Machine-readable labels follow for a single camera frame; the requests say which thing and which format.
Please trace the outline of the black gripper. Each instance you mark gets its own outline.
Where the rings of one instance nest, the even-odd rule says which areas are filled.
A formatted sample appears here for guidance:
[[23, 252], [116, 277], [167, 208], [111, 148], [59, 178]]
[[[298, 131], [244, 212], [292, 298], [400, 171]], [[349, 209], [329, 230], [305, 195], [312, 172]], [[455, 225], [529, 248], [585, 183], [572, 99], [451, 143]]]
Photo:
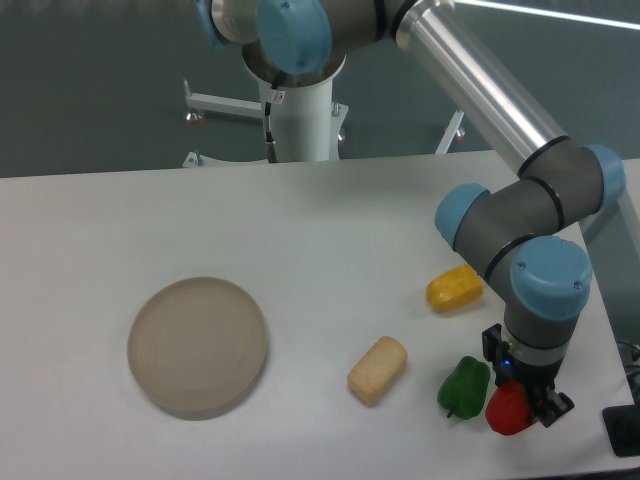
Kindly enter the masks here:
[[528, 396], [542, 396], [534, 404], [533, 419], [549, 428], [574, 408], [563, 392], [556, 392], [555, 378], [566, 354], [566, 345], [537, 349], [517, 340], [501, 324], [482, 332], [482, 353], [492, 365], [495, 385], [519, 383]]

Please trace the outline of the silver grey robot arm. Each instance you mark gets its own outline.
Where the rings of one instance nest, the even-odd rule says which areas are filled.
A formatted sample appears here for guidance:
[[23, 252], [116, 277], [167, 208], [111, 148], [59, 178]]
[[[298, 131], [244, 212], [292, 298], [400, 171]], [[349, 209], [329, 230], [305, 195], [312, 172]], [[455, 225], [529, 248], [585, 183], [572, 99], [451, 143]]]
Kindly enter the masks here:
[[275, 117], [287, 90], [329, 78], [348, 53], [384, 39], [425, 66], [517, 176], [497, 192], [459, 186], [435, 214], [441, 236], [505, 304], [503, 321], [482, 335], [497, 385], [487, 420], [503, 431], [498, 408], [518, 403], [530, 424], [549, 426], [568, 413], [573, 403], [555, 378], [589, 298], [592, 267], [560, 232], [621, 196], [620, 157], [575, 144], [450, 1], [200, 1], [196, 10], [210, 45], [241, 46], [267, 86], [260, 117], [271, 163], [300, 160], [294, 144], [320, 136]]

